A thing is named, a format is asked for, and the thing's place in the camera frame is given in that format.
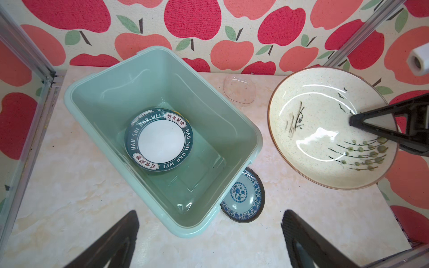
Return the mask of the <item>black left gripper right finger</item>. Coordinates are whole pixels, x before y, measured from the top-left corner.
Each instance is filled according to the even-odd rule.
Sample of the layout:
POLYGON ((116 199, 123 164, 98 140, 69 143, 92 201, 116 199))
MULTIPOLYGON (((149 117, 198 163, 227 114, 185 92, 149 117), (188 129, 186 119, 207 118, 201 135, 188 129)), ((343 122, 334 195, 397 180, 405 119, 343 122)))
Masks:
POLYGON ((288 209, 281 223, 293 268, 357 268, 297 213, 288 209))

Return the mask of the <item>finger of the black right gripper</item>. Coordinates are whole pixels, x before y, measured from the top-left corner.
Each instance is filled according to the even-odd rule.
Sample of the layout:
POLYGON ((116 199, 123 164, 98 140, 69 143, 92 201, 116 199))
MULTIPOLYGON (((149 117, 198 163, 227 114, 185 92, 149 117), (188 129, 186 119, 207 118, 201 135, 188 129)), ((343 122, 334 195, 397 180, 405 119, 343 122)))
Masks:
POLYGON ((393 141, 399 143, 400 148, 410 154, 429 156, 428 132, 418 132, 416 135, 395 134, 393 141))
POLYGON ((390 130, 390 121, 397 122, 397 118, 404 118, 405 127, 402 132, 428 132, 429 131, 429 94, 424 93, 400 102, 393 102, 388 106, 353 115, 349 125, 364 130, 373 129, 390 130))

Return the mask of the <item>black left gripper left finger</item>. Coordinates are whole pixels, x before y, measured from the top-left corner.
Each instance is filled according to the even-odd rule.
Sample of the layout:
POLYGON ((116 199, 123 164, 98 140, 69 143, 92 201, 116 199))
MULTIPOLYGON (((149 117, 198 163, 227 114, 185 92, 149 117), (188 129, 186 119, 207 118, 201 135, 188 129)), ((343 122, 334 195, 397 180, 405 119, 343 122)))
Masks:
POLYGON ((139 227, 136 211, 129 211, 66 267, 128 268, 135 251, 139 227))

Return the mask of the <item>blue green patterned plate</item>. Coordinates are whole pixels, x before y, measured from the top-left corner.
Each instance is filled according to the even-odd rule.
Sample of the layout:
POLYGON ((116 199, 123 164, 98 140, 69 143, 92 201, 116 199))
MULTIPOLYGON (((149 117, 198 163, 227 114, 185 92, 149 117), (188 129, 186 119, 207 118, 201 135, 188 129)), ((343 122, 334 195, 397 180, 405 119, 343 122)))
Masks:
POLYGON ((247 167, 221 202, 223 213, 239 223, 256 220, 265 206, 265 189, 259 176, 247 167))

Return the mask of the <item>cream plate with grass motif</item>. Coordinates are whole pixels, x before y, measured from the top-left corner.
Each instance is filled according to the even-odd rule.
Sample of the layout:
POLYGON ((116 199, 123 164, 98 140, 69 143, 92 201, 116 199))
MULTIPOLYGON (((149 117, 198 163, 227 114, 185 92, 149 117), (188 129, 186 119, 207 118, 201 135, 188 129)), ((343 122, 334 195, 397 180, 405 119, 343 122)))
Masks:
POLYGON ((341 69, 308 68, 276 87, 268 125, 282 157, 308 180, 336 190, 362 189, 385 176, 399 146, 350 126, 349 120, 386 105, 360 77, 341 69))

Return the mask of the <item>dark green lettered rim plate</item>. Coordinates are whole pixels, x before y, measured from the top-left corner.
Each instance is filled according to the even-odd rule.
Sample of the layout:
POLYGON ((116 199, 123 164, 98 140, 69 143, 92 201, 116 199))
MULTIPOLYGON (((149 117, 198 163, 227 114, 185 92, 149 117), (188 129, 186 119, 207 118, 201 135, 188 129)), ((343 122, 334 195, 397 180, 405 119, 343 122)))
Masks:
POLYGON ((179 113, 152 108, 136 116, 125 132, 129 157, 144 170, 166 172, 183 163, 194 143, 190 123, 179 113))

